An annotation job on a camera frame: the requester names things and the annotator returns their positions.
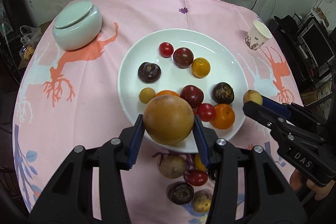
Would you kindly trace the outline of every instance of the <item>dark red tomato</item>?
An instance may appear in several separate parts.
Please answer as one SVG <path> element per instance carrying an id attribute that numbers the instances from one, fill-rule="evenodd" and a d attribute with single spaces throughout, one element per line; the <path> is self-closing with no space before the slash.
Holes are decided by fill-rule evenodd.
<path id="1" fill-rule="evenodd" d="M 198 87 L 194 85 L 186 85 L 182 88 L 180 97 L 186 100 L 191 108 L 197 108 L 200 104 L 202 104 L 204 94 Z"/>
<path id="2" fill-rule="evenodd" d="M 188 176 L 188 182 L 194 186 L 202 186 L 208 181 L 208 175 L 202 171 L 192 171 Z"/>
<path id="3" fill-rule="evenodd" d="M 214 117 L 216 115 L 216 110 L 213 107 L 213 105 L 205 103 L 205 104 L 201 104 L 197 108 L 197 114 L 199 115 L 199 117 L 202 121 L 210 122 L 212 119 L 214 119 Z"/>
<path id="4" fill-rule="evenodd" d="M 173 60 L 177 66 L 185 69 L 194 61 L 194 54 L 188 48 L 178 48 L 173 54 Z"/>
<path id="5" fill-rule="evenodd" d="M 159 53 L 165 57 L 168 58 L 170 57 L 174 52 L 174 47 L 172 46 L 172 44 L 168 43 L 168 42 L 163 42 L 160 44 L 159 46 Z"/>

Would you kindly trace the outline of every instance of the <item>computer monitor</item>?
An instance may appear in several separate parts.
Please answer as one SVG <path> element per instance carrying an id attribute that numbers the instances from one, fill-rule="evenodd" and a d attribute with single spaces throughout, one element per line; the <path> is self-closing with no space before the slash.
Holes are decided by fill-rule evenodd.
<path id="1" fill-rule="evenodd" d="M 315 20 L 309 23 L 308 28 L 298 36 L 298 40 L 306 45 L 318 67 L 330 62 L 335 56 L 328 37 Z"/>

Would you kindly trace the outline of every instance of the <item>monitor screen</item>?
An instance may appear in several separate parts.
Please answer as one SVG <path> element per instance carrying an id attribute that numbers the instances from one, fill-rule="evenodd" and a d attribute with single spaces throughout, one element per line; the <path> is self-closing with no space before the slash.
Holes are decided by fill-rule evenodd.
<path id="1" fill-rule="evenodd" d="M 310 49 L 319 67 L 323 66 L 334 56 L 327 41 L 315 24 L 309 28 L 302 38 L 306 42 L 307 47 Z"/>

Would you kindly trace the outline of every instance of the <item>pink tablecloth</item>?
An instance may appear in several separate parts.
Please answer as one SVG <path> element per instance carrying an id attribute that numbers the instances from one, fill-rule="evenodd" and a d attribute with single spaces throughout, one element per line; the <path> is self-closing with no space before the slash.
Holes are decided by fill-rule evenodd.
<path id="1" fill-rule="evenodd" d="M 43 35 L 29 63 L 16 102 L 13 150 L 16 174 L 29 210 L 55 170 L 76 145 L 98 147 L 130 126 L 119 103 L 117 74 L 128 49 L 145 35 L 168 28 L 204 33 L 225 45 L 240 62 L 249 88 L 279 102 L 301 104 L 293 76 L 272 38 L 252 52 L 244 38 L 257 15 L 219 0 L 90 0 L 103 16 L 101 33 L 75 52 L 60 50 L 52 26 Z M 294 168 L 277 155 L 269 131 L 247 118 L 231 142 L 243 148 L 263 146 L 289 180 Z M 133 223 L 199 224 L 190 204 L 175 205 L 166 197 L 174 181 L 158 171 L 167 150 L 144 140 L 137 164 L 122 172 L 127 207 Z M 100 217 L 97 171 L 94 172 L 94 216 Z M 239 176 L 238 217 L 244 187 Z M 195 187 L 213 190 L 214 183 Z"/>

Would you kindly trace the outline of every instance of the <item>plate rim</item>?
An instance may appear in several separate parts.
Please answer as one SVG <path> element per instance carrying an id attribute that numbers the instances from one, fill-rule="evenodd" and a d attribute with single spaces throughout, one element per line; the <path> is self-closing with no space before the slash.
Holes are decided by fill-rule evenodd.
<path id="1" fill-rule="evenodd" d="M 225 48 L 230 54 L 232 54 L 232 56 L 237 60 L 237 58 L 233 55 L 233 53 L 232 53 L 227 47 L 225 47 L 223 44 L 221 44 L 220 42 L 218 42 L 216 39 L 214 39 L 214 38 L 212 38 L 212 37 L 210 37 L 210 36 L 208 36 L 208 35 L 206 35 L 206 34 L 203 34 L 203 33 L 201 33 L 201 32 L 197 32 L 197 31 L 193 31 L 193 30 L 188 30 L 188 29 L 181 29 L 181 28 L 170 28 L 170 29 L 158 30 L 158 31 L 155 31 L 155 32 L 152 32 L 152 33 L 149 33 L 149 34 L 145 35 L 144 37 L 140 38 L 137 42 L 135 42 L 135 43 L 128 49 L 128 51 L 126 52 L 125 56 L 123 57 L 123 59 L 122 59 L 122 61 L 121 61 L 121 63 L 120 63 L 120 67 L 119 67 L 119 70 L 118 70 L 118 77 L 117 77 L 117 91 L 118 91 L 118 98 L 119 98 L 119 102 L 120 102 L 120 105 L 121 105 L 121 107 L 122 107 L 122 110 L 123 110 L 124 114 L 126 115 L 128 121 L 129 121 L 130 123 L 131 123 L 131 120 L 132 120 L 132 119 L 131 119 L 129 113 L 125 111 L 125 108 L 126 108 L 126 107 L 125 107 L 125 104 L 124 104 L 123 101 L 121 100 L 121 92 L 120 92 L 120 90 L 121 90 L 121 89 L 120 89 L 120 70 L 121 70 L 121 68 L 122 68 L 122 66 L 123 66 L 123 64 L 124 64 L 124 62 L 125 62 L 125 59 L 126 59 L 128 53 L 131 51 L 131 49 L 132 49 L 133 47 L 135 47 L 135 45 L 137 45 L 141 40 L 145 39 L 146 37 L 148 37 L 148 36 L 150 36 L 150 35 L 152 35 L 152 34 L 154 34 L 154 33 L 163 32 L 163 31 L 168 31 L 168 30 L 182 30 L 182 31 L 194 32 L 194 33 L 197 33 L 197 34 L 204 35 L 204 36 L 210 38 L 211 40 L 215 41 L 216 43 L 218 43 L 220 46 L 224 47 L 224 48 Z M 245 83 L 246 83 L 246 86 L 247 86 L 247 88 L 248 88 L 249 85 L 248 85 L 248 82 L 247 82 L 247 78 L 246 78 L 245 72 L 244 72 L 244 70 L 243 70 L 243 68 L 242 68 L 242 66 L 241 66 L 241 64 L 240 64 L 240 62 L 239 62 L 238 60 L 237 60 L 237 63 L 238 63 L 238 65 L 239 65 L 239 67 L 241 68 L 242 72 L 243 72 L 243 75 L 244 75 L 244 78 L 245 78 Z M 243 126 L 243 124 L 244 124 L 244 122 L 245 122 L 245 118 L 246 118 L 246 116 L 244 115 L 244 117 L 243 117 L 243 121 L 242 121 L 241 125 L 238 127 L 238 130 L 236 131 L 236 133 L 235 133 L 233 136 L 231 136 L 229 139 L 227 139 L 227 140 L 232 139 L 232 138 L 238 133 L 238 131 L 241 129 L 241 127 Z M 175 151 L 175 152 L 179 152 L 179 153 L 194 154 L 194 152 L 184 152 L 184 151 L 181 151 L 181 149 L 179 149 L 179 148 L 175 148 L 175 147 L 173 147 L 173 146 L 162 145 L 162 144 L 160 144 L 160 143 L 157 143 L 157 142 L 154 141 L 149 135 L 147 136 L 146 134 L 144 134 L 144 136 L 145 136 L 148 140 L 150 140 L 152 143 L 155 143 L 156 145 L 158 145 L 158 146 L 160 146 L 160 147 L 162 147 L 162 148 L 164 148 L 164 149 L 171 150 L 171 151 Z"/>

